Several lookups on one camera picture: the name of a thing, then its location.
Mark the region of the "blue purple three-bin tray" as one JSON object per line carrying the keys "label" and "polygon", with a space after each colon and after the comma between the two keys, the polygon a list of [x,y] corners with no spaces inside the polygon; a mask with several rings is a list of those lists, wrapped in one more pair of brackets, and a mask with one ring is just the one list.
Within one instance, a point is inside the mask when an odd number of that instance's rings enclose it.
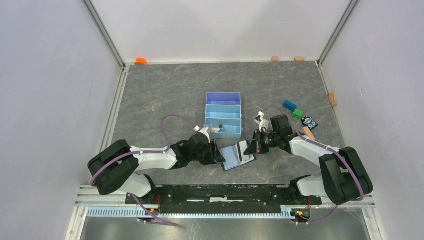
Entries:
{"label": "blue purple three-bin tray", "polygon": [[242,95],[240,92],[207,92],[205,127],[223,126],[213,139],[239,140],[243,132]]}

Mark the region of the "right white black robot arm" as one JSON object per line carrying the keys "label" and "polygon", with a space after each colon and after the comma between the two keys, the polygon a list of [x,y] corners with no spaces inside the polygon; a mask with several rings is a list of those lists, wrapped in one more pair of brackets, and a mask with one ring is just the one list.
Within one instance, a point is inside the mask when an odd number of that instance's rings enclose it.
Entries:
{"label": "right white black robot arm", "polygon": [[373,192],[373,183],[354,148],[332,147],[294,131],[286,115],[274,116],[270,121],[264,116],[262,111],[256,116],[259,128],[253,132],[244,155],[263,155],[278,148],[320,168],[320,176],[305,175],[290,181],[288,196],[293,203],[319,197],[340,206],[359,202]]}

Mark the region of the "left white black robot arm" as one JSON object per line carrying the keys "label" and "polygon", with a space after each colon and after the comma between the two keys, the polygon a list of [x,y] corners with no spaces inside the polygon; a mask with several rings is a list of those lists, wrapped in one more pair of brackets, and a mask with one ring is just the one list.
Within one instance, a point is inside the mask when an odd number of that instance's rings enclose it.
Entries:
{"label": "left white black robot arm", "polygon": [[189,140],[163,148],[134,147],[121,139],[92,158],[87,166],[92,176],[89,184],[96,187],[100,195],[126,192],[139,197],[145,204],[151,204],[157,198],[157,190],[152,180],[146,175],[138,175],[138,171],[176,170],[191,162],[208,166],[225,161],[216,141],[198,132]]}

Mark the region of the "blue card holder wallet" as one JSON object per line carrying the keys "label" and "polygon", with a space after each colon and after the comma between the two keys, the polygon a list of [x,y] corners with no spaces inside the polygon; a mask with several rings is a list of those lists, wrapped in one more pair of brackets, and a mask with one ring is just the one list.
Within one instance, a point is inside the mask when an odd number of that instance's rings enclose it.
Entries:
{"label": "blue card holder wallet", "polygon": [[224,162],[221,163],[224,172],[257,160],[255,155],[244,155],[244,151],[247,150],[248,146],[249,142],[244,140],[236,143],[235,145],[219,150],[222,157],[224,158]]}

